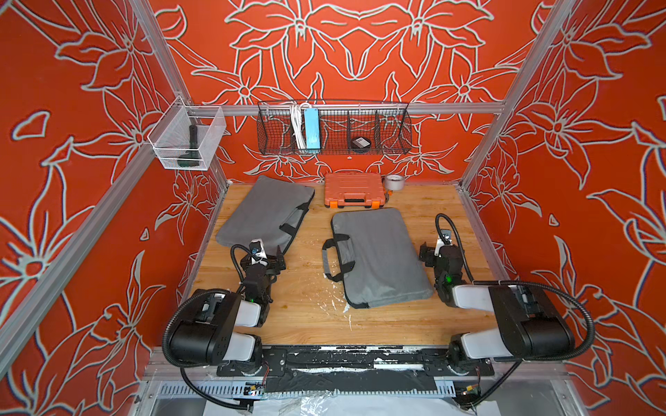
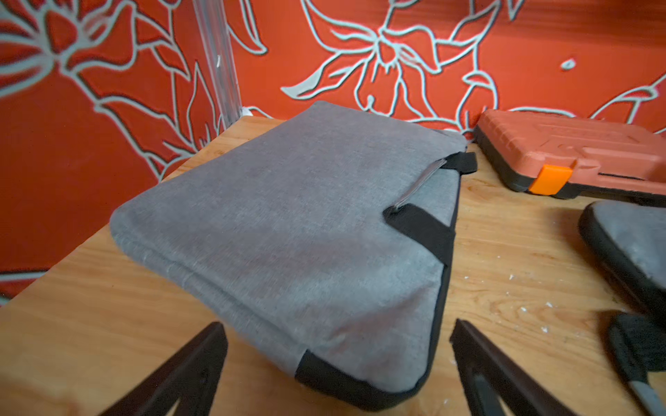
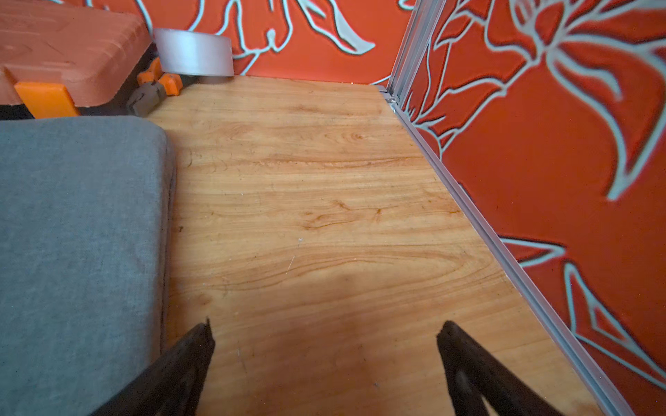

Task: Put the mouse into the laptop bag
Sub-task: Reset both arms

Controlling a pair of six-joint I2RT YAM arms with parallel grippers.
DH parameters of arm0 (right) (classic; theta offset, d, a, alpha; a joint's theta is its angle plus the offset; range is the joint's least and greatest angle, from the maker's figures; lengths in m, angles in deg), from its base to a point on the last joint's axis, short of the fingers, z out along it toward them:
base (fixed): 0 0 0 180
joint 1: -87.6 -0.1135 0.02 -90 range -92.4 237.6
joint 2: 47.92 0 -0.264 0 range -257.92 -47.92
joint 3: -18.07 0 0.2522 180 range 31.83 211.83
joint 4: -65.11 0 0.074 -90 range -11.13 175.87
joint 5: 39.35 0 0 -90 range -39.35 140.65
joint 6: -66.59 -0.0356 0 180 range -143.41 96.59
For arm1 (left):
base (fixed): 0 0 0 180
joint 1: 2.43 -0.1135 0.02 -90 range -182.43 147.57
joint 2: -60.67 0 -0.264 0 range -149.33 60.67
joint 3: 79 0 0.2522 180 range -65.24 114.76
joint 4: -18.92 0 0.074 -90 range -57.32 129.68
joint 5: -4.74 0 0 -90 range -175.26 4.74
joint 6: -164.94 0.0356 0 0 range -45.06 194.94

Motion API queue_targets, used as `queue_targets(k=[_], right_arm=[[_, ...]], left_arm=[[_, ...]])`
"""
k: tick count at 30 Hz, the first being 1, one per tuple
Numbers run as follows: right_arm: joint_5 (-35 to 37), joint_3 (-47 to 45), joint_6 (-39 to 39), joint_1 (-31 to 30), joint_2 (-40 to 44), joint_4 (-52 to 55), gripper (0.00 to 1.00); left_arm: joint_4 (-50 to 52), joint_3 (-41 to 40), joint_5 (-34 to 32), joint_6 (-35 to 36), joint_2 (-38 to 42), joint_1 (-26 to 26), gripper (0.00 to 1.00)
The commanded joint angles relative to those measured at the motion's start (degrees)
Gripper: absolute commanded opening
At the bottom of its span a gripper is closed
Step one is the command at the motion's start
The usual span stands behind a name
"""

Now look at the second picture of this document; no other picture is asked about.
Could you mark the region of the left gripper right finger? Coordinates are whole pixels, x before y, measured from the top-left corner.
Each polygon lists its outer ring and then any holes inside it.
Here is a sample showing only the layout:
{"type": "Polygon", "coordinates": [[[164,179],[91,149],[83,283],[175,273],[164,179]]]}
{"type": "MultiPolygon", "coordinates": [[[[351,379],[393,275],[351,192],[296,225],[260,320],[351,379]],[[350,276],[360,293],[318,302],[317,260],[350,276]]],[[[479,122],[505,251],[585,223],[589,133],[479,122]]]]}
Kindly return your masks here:
{"type": "Polygon", "coordinates": [[[450,343],[473,415],[573,415],[471,322],[455,322],[450,343]]]}

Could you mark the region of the grey laptop bag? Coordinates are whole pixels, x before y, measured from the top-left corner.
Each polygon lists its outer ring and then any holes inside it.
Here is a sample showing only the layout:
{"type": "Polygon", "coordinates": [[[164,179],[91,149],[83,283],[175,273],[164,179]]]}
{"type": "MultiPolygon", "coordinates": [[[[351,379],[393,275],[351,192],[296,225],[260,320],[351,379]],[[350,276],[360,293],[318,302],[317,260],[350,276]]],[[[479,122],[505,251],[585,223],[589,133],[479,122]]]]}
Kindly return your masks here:
{"type": "Polygon", "coordinates": [[[620,201],[586,206],[579,234],[608,272],[642,306],[644,315],[616,315],[606,332],[617,372],[648,415],[665,401],[650,373],[665,371],[665,209],[620,201]]]}
{"type": "Polygon", "coordinates": [[[365,411],[430,375],[465,136],[316,102],[117,208],[114,242],[286,374],[365,411]]]}

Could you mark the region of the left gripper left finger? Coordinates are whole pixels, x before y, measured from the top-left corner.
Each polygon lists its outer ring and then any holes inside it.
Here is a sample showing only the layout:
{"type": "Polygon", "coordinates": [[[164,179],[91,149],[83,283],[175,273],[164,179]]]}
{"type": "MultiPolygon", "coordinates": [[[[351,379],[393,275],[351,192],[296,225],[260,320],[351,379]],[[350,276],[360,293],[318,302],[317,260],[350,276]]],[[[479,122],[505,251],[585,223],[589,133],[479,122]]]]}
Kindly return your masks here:
{"type": "Polygon", "coordinates": [[[208,415],[227,358],[221,322],[212,322],[104,415],[208,415]]]}

